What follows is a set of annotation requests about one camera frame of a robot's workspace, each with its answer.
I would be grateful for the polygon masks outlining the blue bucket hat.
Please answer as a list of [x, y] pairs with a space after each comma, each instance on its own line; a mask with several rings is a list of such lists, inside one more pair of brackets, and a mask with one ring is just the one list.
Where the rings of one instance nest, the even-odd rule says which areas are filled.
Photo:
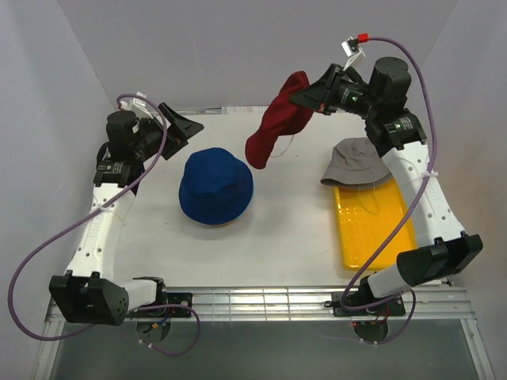
[[234, 217], [234, 201], [254, 182], [249, 167], [218, 147], [197, 151], [185, 163], [178, 190], [183, 213], [195, 222], [211, 225]]

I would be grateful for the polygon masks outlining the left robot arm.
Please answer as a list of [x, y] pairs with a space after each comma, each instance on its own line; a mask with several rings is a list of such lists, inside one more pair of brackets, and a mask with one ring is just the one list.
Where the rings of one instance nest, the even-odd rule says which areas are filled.
[[110, 114], [107, 142], [97, 155], [91, 219], [84, 226], [75, 254], [63, 275], [54, 275], [49, 291], [65, 320], [89, 325], [121, 325], [142, 307], [149, 315], [166, 313], [164, 281], [137, 277], [118, 285], [113, 265], [127, 214], [135, 201], [146, 161], [161, 154], [167, 160], [203, 131], [161, 103], [155, 113], [131, 103]]

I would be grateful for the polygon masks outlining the dark red hat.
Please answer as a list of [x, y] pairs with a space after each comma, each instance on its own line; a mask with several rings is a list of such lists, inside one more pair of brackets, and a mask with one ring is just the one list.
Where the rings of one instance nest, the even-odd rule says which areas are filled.
[[290, 102], [291, 95], [310, 86], [304, 71], [291, 74], [278, 95], [265, 110], [260, 127], [246, 140], [245, 155], [255, 169], [264, 169], [276, 141], [281, 136], [296, 135], [309, 123], [313, 111]]

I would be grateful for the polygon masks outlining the teal bucket hat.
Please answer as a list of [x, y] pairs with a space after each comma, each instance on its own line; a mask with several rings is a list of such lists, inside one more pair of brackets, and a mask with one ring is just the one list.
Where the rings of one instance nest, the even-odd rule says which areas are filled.
[[252, 199], [254, 198], [255, 187], [254, 183], [246, 186], [244, 190], [241, 190], [236, 200], [234, 201], [234, 217], [233, 220], [240, 218], [250, 206]]

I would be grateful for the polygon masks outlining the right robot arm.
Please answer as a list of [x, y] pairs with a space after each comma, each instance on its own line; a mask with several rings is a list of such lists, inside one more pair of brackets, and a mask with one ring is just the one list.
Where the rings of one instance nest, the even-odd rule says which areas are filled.
[[405, 61], [382, 57], [368, 82], [352, 68], [332, 64], [308, 88], [291, 95], [292, 103], [330, 115], [342, 110], [365, 122], [368, 139], [395, 179], [408, 210], [417, 248], [400, 253], [395, 264], [353, 280], [340, 307], [349, 313], [377, 314], [387, 302], [412, 287], [461, 273], [482, 251], [482, 239], [468, 234], [457, 220], [433, 169], [435, 146], [428, 146], [419, 119], [405, 106], [411, 77]]

